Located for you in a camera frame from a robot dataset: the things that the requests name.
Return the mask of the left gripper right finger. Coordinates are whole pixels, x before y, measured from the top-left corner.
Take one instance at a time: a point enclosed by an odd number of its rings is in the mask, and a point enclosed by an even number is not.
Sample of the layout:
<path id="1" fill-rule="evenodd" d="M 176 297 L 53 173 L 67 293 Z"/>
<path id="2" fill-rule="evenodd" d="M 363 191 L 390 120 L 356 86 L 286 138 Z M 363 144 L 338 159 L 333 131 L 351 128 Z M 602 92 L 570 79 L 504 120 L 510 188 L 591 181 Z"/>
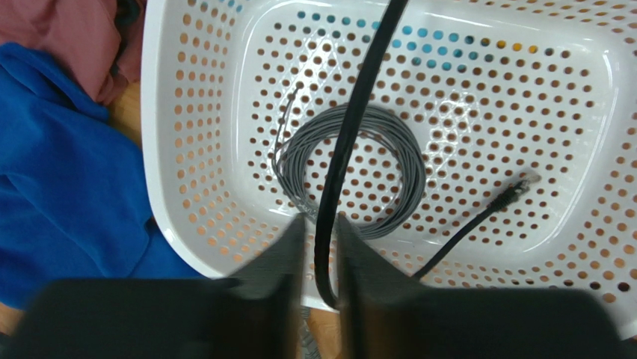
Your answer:
<path id="1" fill-rule="evenodd" d="M 344 216 L 336 220 L 337 309 L 346 358 L 409 358 L 419 339 L 420 286 L 371 249 Z"/>

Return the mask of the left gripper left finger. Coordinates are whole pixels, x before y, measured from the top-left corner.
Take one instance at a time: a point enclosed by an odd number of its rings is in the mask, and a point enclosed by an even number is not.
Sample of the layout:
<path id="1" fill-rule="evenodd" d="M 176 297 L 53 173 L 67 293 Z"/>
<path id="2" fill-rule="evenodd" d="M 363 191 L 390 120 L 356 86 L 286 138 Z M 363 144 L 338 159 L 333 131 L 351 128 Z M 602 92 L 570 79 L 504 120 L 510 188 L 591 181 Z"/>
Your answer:
<path id="1" fill-rule="evenodd" d="M 300 327 L 306 219 L 232 274 L 227 294 L 227 358 L 295 358 Z"/>

